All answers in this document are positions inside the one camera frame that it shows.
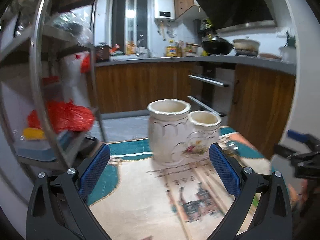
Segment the printed horse table mat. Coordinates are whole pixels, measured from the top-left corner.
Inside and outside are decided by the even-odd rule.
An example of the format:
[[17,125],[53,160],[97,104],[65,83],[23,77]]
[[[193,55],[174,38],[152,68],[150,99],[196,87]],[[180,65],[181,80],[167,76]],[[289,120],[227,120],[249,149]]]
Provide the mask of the printed horse table mat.
[[208,157],[166,167],[145,138],[109,148],[86,202],[112,239],[207,239],[235,200]]

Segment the red plastic bag lower shelf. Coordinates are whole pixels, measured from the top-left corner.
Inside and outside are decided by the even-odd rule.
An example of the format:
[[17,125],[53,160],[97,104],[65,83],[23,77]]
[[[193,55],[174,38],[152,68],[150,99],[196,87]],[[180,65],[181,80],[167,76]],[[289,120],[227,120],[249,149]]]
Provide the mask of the red plastic bag lower shelf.
[[49,120],[56,133],[64,130],[74,132],[89,131],[95,121],[93,112],[84,106],[70,102],[49,100],[46,103]]

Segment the built-in oven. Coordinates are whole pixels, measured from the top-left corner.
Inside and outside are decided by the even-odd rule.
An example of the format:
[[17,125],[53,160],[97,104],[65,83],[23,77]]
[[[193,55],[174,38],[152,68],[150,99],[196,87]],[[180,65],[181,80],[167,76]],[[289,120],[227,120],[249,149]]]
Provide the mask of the built-in oven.
[[235,64],[198,62],[189,74],[191,109],[215,112],[227,120],[232,106]]

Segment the white ceramic double utensil holder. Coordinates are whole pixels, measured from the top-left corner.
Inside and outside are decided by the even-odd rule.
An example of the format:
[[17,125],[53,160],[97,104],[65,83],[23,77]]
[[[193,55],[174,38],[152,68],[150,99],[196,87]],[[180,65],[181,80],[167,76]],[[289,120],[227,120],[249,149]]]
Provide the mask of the white ceramic double utensil holder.
[[216,112],[192,111],[183,100],[164,99],[148,104],[148,136],[155,161],[174,166],[185,158],[203,159],[220,137]]

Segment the white cooking pot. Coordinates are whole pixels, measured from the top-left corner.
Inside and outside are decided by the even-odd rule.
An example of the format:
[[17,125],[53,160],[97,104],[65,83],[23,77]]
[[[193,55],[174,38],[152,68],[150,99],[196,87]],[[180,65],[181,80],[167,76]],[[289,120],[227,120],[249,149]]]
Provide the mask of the white cooking pot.
[[236,55],[257,56],[259,54],[260,42],[250,39],[233,40]]

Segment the black wok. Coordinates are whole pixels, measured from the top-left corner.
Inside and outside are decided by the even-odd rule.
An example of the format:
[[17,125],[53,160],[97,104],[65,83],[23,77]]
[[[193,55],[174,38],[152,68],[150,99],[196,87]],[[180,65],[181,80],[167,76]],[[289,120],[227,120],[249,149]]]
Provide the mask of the black wok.
[[202,41],[201,45],[209,55],[228,55],[234,48],[233,44],[219,36],[215,36],[211,40]]

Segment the yellow tin can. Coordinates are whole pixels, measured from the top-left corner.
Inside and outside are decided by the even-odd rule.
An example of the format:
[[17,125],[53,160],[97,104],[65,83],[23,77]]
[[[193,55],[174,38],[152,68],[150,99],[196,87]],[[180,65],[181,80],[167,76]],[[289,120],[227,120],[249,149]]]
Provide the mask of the yellow tin can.
[[166,57],[175,57],[177,56],[177,47],[176,46],[167,46],[166,47]]

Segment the black range hood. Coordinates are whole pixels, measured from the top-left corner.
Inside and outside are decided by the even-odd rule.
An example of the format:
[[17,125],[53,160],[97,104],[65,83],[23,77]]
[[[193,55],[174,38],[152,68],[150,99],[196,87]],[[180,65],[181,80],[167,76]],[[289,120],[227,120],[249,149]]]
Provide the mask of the black range hood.
[[219,32],[276,27],[271,0],[195,0]]

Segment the red bag hanging upper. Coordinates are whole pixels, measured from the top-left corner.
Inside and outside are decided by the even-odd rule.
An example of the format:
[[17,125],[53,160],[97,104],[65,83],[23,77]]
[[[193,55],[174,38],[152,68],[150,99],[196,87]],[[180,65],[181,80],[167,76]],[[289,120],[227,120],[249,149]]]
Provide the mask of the red bag hanging upper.
[[80,73],[84,74],[91,70],[89,53],[75,54],[75,59],[80,62]]

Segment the dark rice cooker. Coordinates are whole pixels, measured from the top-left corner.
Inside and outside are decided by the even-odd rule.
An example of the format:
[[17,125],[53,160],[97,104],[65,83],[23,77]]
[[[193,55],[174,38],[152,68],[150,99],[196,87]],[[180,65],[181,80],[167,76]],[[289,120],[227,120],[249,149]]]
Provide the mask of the dark rice cooker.
[[110,60],[110,46],[105,42],[100,42],[95,48],[96,63],[107,62]]

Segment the stainless steel shelf rack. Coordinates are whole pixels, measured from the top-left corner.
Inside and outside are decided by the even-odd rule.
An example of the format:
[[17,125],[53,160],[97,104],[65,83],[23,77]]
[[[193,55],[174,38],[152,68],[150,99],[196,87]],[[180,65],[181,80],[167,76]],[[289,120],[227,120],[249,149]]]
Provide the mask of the stainless steel shelf rack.
[[[36,167],[57,173],[79,161],[89,132],[56,133],[47,101],[73,101],[93,112],[94,123],[101,122],[95,83],[96,7],[97,0],[1,1],[1,129],[31,181]],[[80,44],[48,24],[64,12],[88,19],[92,43]],[[81,74],[75,54],[84,53],[90,55],[91,70]]]

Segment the white water heater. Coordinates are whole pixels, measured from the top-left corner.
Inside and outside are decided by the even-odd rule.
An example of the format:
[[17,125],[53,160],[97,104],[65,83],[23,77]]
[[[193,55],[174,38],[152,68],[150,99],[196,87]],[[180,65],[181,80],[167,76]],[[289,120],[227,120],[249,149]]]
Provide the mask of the white water heater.
[[155,19],[175,20],[174,0],[154,0]]

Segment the clear plastic bag on shelf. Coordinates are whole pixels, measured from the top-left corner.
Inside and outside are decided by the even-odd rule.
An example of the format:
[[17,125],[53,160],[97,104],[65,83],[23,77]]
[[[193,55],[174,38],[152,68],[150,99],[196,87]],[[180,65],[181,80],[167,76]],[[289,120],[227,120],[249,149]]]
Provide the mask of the clear plastic bag on shelf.
[[48,24],[70,33],[80,44],[92,43],[91,24],[84,16],[73,12],[64,12],[56,15]]

